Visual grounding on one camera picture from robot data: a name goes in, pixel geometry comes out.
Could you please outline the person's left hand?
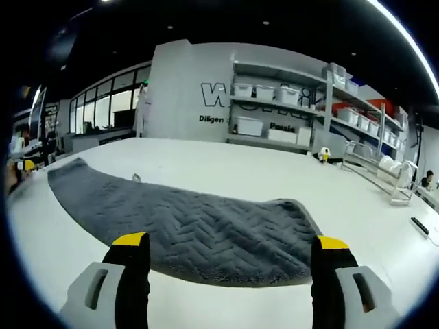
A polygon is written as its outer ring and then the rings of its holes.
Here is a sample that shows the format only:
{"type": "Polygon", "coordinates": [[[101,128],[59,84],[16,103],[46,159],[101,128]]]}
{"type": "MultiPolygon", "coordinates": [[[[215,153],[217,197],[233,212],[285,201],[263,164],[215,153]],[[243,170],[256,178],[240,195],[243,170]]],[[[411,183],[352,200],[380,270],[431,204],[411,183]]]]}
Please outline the person's left hand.
{"type": "Polygon", "coordinates": [[[23,181],[23,170],[17,168],[15,163],[11,163],[7,166],[6,171],[6,188],[7,194],[13,192],[18,185],[23,181]]]}

